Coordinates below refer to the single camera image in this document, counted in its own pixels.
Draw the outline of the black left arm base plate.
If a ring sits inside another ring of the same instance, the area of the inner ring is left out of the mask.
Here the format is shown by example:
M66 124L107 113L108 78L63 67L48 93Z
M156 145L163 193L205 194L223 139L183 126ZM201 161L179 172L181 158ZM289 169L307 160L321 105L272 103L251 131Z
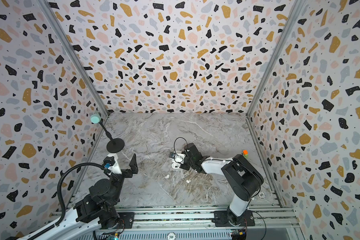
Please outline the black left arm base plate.
M118 212L115 217L111 217L111 225L107 229L112 230L112 232L131 229L134 220L134 212Z

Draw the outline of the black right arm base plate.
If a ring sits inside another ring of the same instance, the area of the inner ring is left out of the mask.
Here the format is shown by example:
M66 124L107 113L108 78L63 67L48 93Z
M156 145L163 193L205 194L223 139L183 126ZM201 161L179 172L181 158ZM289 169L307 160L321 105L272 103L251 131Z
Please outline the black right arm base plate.
M250 210L245 211L241 216L237 217L229 210L214 211L212 222L216 227L253 227L255 220L253 212Z

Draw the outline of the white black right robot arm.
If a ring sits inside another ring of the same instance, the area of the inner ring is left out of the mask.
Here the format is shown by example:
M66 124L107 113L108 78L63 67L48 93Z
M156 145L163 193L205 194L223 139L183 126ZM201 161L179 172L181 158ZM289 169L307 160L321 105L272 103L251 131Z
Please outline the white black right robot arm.
M234 197L227 208L224 224L238 226L244 221L252 197L260 192L264 183L263 176L242 154L230 159L203 156L195 144L190 143L185 145L182 151L170 152L169 158L172 160L173 169L193 169L200 174L216 174L226 178Z

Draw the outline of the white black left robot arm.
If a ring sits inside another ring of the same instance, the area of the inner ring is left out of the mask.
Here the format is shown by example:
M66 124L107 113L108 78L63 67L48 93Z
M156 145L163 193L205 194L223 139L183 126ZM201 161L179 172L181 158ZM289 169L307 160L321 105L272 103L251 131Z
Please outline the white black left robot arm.
M89 194L68 210L62 195L63 182L71 172L84 166L99 168L105 178L91 186ZM57 197L61 205L60 218L24 236L23 239L70 240L97 229L114 229L124 222L116 210L124 180L132 178L138 172L136 156L132 157L129 168L122 170L118 165L117 154L107 155L102 164L82 163L68 169L57 186Z

